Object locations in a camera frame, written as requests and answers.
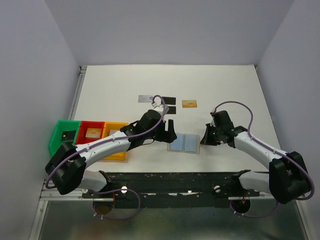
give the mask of orange bin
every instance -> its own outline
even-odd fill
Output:
[[[110,130],[120,130],[122,127],[129,125],[127,122],[111,122],[106,121],[104,123],[104,128],[102,132],[102,138],[106,138],[110,135]],[[127,152],[118,152],[111,156],[105,157],[103,160],[116,160],[116,161],[125,161]]]

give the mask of black card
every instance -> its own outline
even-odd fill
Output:
[[[169,111],[166,114],[177,114],[177,108],[176,106],[168,106]]]
[[[167,105],[176,105],[176,98],[170,96],[163,96],[164,103]]]

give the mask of bolt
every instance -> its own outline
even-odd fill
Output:
[[[214,186],[214,191],[216,192],[216,193],[220,193],[221,192],[221,187],[219,186],[219,185],[216,185],[216,186]]]

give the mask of wooden block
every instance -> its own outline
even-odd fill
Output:
[[[101,128],[91,128],[89,127],[86,131],[85,138],[86,139],[100,139]]]

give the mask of gray wall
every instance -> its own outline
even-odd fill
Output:
[[[293,0],[46,0],[80,65],[257,64]]]
[[[0,4],[0,239],[27,239],[58,119],[79,74],[43,0]]]
[[[303,155],[315,182],[315,195],[306,202],[315,225],[320,224],[319,64],[320,1],[296,0],[257,72],[281,147]]]

